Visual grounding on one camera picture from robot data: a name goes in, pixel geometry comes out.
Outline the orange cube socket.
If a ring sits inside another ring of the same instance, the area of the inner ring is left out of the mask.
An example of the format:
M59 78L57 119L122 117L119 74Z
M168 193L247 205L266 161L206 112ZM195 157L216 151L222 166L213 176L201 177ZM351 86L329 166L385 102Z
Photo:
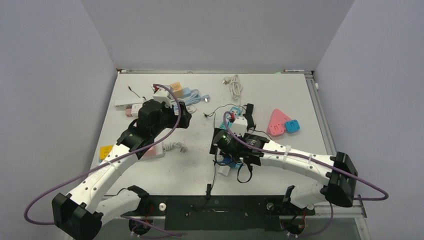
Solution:
M182 98L182 96L183 96L183 88L182 88L182 86L181 86L181 84L179 82L171 83L169 86L172 88L173 94L177 98Z

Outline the yellow socket block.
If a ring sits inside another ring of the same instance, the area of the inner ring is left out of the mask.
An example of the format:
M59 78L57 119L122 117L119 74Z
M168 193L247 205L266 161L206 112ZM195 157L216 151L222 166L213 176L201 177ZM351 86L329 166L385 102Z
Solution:
M99 161L101 162L105 160L108 157L109 153L112 151L112 149L113 149L113 145L101 146L99 148L99 155L98 155Z

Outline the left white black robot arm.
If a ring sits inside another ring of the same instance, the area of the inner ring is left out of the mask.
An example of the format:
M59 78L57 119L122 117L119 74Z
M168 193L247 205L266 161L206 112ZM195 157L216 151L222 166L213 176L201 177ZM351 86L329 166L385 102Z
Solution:
M53 223L75 240L92 240L111 220L133 211L143 215L148 211L149 194L138 186L103 199L122 174L155 144L165 129L186 129L192 115L185 103L178 103L178 115L173 107L153 99L143 103L138 117L121 134L102 164L66 195L58 193L52 200Z

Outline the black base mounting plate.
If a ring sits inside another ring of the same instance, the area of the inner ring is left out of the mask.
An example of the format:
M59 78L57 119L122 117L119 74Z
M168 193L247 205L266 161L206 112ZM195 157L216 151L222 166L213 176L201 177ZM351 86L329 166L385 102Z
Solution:
M280 220L298 223L315 215L285 201L283 195L151 195L125 213L130 217L164 220L165 230L279 230Z

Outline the white cube adapter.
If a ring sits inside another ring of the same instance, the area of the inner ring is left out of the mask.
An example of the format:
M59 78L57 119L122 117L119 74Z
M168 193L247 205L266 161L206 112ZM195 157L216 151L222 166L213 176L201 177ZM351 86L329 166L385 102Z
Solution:
M143 107L142 103L137 103L137 104L133 104L131 106L131 111L130 111L130 115L133 118L137 118L139 116L139 110Z

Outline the teal power strip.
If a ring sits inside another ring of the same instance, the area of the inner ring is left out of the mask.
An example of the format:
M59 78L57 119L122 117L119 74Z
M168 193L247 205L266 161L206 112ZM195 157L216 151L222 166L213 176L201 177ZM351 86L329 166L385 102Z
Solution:
M229 114L225 114L225 120L219 125L220 130L226 130L225 123L229 128L232 127L234 123L239 124L239 122L243 121L245 118L242 116L242 108L240 106L232 106L228 110Z

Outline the white long power strip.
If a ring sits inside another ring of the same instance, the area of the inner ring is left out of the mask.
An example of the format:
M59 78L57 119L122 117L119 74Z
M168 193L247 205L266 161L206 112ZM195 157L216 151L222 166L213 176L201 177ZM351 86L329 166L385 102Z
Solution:
M132 105L134 104L142 104L145 101L144 98L129 98L129 99L121 99L121 100L116 100L114 102L114 108L117 111L124 111L127 108L131 108Z

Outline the blue white small adapter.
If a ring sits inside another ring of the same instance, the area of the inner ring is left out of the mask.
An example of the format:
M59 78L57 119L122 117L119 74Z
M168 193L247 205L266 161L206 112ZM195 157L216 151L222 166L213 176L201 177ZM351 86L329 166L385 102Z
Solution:
M231 170L236 170L241 166L240 163L234 162L230 157L222 158L217 164L219 165L218 173L225 177L229 175Z

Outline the pink triangular socket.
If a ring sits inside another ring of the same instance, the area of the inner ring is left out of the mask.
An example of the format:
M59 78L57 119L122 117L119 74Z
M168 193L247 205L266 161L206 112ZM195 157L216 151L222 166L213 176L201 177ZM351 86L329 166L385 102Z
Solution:
M287 133L286 122L292 119L279 109L274 109L271 113L266 133L271 137L278 137Z

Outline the pink cube socket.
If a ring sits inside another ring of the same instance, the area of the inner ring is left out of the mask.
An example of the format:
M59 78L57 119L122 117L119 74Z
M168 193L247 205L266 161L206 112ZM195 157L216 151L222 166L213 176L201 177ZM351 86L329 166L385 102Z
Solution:
M156 155L157 155L157 150L153 146L149 150L147 150L142 157L144 159L151 159L151 158L154 158Z

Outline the large black power adapter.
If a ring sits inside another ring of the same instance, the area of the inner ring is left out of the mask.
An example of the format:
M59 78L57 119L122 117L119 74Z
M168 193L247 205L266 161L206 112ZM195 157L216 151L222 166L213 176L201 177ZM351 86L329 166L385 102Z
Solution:
M253 104L248 103L245 106L245 112L244 112L243 116L247 120L247 130L255 130L256 129L256 124L255 124L254 119L253 119L253 110L254 110Z

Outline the light blue power strip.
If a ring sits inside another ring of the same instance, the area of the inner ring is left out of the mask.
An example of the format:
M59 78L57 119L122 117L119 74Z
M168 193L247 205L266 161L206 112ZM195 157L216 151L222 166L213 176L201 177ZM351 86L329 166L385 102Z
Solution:
M191 95L191 89L189 87L184 87L180 90L175 91L174 94L178 99L185 99Z

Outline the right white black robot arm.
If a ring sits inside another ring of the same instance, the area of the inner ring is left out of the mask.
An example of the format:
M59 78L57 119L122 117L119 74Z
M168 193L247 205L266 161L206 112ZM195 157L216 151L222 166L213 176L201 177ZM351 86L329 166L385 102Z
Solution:
M282 207L289 214L325 201L343 208L353 206L358 172L346 153L312 154L255 134L233 137L219 128L214 132L211 147L246 164L250 172L253 165L275 167L312 179L314 182L309 185L287 188Z

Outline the blue square plug adapter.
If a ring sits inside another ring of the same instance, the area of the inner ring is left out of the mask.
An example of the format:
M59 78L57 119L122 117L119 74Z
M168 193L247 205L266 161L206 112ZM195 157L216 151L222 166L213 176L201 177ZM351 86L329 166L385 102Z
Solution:
M300 124L296 119L286 121L284 123L284 127L285 127L285 130L290 134L298 132L300 130Z

